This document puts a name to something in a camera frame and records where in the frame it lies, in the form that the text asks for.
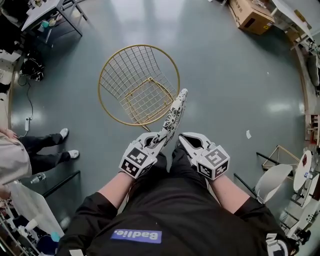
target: person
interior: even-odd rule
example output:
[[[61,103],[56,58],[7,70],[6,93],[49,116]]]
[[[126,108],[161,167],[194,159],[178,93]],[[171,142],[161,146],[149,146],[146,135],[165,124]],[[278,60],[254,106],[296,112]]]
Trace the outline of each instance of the person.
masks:
[[[166,157],[157,160],[136,180],[120,171],[86,197],[56,255],[288,255],[290,243],[269,209],[227,176],[209,181],[217,201],[183,146],[173,151],[169,172]]]
[[[44,147],[61,144],[68,133],[69,130],[63,128],[60,133],[43,137],[18,137],[12,130],[0,127],[0,185],[48,171],[59,163],[77,158],[79,156],[78,150],[57,154],[38,154]],[[6,194],[2,187],[0,196],[5,195],[8,193]]]

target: black t-shirt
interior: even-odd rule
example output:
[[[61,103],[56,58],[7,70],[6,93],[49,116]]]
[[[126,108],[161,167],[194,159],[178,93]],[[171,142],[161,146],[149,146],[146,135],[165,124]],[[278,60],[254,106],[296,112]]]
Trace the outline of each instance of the black t-shirt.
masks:
[[[57,255],[82,249],[87,256],[261,256],[268,255],[267,234],[288,245],[271,212],[255,199],[232,214],[188,179],[167,178],[131,198],[119,215],[101,194],[88,196],[61,238]]]

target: gold wire chair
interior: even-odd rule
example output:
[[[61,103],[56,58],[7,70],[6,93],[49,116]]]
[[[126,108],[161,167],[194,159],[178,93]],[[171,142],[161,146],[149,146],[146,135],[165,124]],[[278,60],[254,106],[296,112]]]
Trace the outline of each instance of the gold wire chair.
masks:
[[[177,76],[176,88],[161,72],[154,51],[166,55]],[[104,105],[101,88],[107,90],[123,107],[132,123],[119,120]],[[98,82],[98,98],[103,109],[116,121],[128,126],[147,127],[162,118],[180,91],[180,75],[173,59],[158,47],[148,44],[127,46],[104,65]]]

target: paper scrap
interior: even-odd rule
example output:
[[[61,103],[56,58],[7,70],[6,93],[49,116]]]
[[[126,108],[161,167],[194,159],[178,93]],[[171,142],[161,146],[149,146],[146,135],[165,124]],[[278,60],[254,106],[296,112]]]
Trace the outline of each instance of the paper scrap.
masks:
[[[249,130],[246,131],[246,137],[247,137],[248,139],[251,138],[251,134],[250,134],[250,131],[249,131]]]

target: concrete floor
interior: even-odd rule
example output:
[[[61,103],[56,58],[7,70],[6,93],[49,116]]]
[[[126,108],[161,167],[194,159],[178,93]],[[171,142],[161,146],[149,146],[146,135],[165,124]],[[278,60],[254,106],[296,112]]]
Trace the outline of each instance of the concrete floor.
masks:
[[[282,31],[274,27],[260,36],[245,33],[217,1],[86,0],[80,6],[90,19],[90,24],[82,23],[83,37],[72,32],[56,41],[44,56],[44,80],[32,81],[29,92],[34,107],[29,135],[70,129],[65,144],[43,152],[80,151],[79,159],[60,164],[46,181],[32,185],[43,192],[81,170],[80,178],[48,198],[58,220],[72,215],[85,196],[114,177],[128,144],[145,132],[110,118],[97,97],[104,63],[128,45],[155,45],[171,55],[181,88],[188,89],[179,131],[203,133],[222,145],[231,156],[230,178],[237,173],[250,186],[257,183],[263,161],[256,151],[269,155],[281,145],[301,156],[303,92]],[[26,90],[16,86],[13,95],[12,128],[20,135],[31,111]],[[110,110],[122,112],[120,106],[110,105]],[[157,131],[162,123],[149,127]],[[168,157],[174,144],[164,151]],[[276,217],[292,192],[288,180],[268,203]]]

